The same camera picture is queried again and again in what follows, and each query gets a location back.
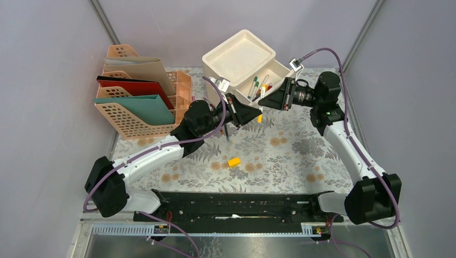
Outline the green capped white marker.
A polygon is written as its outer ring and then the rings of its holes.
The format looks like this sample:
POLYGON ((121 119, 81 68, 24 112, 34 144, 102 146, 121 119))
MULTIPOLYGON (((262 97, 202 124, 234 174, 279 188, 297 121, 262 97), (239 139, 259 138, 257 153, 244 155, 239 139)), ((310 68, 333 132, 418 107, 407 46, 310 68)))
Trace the green capped white marker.
POLYGON ((257 94, 257 91, 258 91, 258 86, 259 86, 259 82, 257 81, 251 91, 251 94, 250 94, 250 98, 251 100, 253 100, 253 98, 255 97, 255 95, 257 94))

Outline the teal folder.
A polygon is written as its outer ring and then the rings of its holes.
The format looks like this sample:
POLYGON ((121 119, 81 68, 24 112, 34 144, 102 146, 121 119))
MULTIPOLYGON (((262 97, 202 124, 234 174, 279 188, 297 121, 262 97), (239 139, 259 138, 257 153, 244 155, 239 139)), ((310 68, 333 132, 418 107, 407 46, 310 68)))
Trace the teal folder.
POLYGON ((175 117, 159 95, 94 98, 93 101, 96 104, 120 104, 148 125, 159 126, 175 123, 175 117))

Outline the white three-drawer cabinet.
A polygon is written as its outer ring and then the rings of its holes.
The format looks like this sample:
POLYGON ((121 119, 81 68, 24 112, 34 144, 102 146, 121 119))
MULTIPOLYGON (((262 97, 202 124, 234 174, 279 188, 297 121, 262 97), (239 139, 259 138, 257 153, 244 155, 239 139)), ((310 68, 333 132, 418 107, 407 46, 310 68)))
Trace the white three-drawer cabinet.
POLYGON ((275 59, 276 52, 249 30, 241 30, 202 56, 206 77, 230 81, 227 93, 251 104, 248 94, 253 79, 275 59))

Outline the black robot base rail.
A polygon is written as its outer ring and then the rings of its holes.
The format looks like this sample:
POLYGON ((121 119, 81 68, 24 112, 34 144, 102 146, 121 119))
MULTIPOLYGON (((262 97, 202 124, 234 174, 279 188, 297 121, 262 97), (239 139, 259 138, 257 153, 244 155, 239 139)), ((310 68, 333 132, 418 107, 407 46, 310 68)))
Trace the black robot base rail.
POLYGON ((161 205, 152 216, 187 233, 301 233, 302 223, 325 226, 318 194, 158 192, 161 205))

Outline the white top drawer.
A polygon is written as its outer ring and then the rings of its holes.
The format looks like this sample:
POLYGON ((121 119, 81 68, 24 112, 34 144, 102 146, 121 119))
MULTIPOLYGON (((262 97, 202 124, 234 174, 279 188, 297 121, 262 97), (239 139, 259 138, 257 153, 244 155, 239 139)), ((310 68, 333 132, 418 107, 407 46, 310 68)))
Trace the white top drawer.
POLYGON ((248 99, 248 91, 255 76, 258 77, 258 90, 260 90, 260 84, 267 74, 269 75, 269 79, 266 85, 271 83, 273 87, 270 90, 267 90, 265 95, 268 95, 270 91, 277 89, 282 84, 284 78, 291 77, 294 72, 280 62, 273 60, 265 67, 261 68, 259 71, 256 71, 251 77, 249 77, 245 82, 240 84, 239 87, 234 90, 233 94, 236 96, 237 100, 243 104, 258 108, 259 97, 255 96, 253 100, 248 99))

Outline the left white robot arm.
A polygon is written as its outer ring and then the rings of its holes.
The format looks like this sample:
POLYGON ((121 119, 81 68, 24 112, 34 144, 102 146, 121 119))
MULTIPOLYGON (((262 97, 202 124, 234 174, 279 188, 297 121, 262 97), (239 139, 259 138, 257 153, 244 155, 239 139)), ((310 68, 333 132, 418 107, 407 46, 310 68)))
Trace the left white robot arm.
POLYGON ((137 190, 131 184, 166 163, 178 161, 198 150, 204 140, 227 123, 241 127, 262 114, 253 106, 239 102, 235 95, 226 94, 218 106, 197 100, 189 105, 178 127, 153 146, 123 159, 97 159, 84 185, 95 208, 85 205, 85 212, 98 211, 111 217, 120 211, 143 211, 155 221, 162 220, 167 207, 152 190, 137 190))

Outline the beige notebook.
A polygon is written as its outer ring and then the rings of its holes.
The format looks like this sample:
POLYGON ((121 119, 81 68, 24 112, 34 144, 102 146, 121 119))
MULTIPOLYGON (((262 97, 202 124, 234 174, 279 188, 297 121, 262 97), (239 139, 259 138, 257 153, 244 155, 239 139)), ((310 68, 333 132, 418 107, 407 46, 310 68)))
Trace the beige notebook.
POLYGON ((175 95, 168 74, 159 58, 128 56, 104 59, 104 71, 123 71, 132 79, 158 82, 167 96, 175 95))

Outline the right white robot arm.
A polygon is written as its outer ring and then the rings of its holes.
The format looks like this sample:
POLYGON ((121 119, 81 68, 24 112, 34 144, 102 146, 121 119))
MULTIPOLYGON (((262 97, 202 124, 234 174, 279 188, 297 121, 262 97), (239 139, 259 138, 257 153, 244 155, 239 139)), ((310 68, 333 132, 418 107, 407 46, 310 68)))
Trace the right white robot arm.
POLYGON ((286 77, 280 87, 269 90, 258 104, 288 111, 294 105, 310 108, 312 125, 335 149, 345 165, 353 188, 348 194, 326 192, 308 207, 311 219, 324 220, 330 213, 347 216, 356 225, 394 217, 400 221, 398 200, 402 182, 397 174, 388 174, 369 155, 354 134, 348 117, 338 104, 340 78, 325 71, 314 88, 302 86, 302 80, 286 77))

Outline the red ring binder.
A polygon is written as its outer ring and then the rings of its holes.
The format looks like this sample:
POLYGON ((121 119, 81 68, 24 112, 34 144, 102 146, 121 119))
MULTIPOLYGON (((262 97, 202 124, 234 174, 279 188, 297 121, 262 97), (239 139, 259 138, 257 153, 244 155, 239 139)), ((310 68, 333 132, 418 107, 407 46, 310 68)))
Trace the red ring binder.
POLYGON ((174 105, 158 82, 107 76, 98 76, 96 80, 102 88, 121 87, 132 96, 159 95, 170 110, 174 109, 174 105))

